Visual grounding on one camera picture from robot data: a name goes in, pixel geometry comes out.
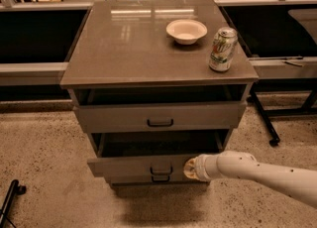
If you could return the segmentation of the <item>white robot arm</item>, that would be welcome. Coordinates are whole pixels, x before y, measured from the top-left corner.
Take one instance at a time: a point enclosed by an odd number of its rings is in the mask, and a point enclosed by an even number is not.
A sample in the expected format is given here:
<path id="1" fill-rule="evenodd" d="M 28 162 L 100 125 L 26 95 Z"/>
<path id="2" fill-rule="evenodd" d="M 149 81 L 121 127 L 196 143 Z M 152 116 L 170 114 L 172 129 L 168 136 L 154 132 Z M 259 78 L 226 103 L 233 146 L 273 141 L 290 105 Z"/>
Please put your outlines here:
<path id="1" fill-rule="evenodd" d="M 260 163 L 250 153 L 202 154 L 189 159 L 183 173 L 190 179 L 204 182 L 221 177 L 251 180 L 317 207 L 317 171 Z"/>

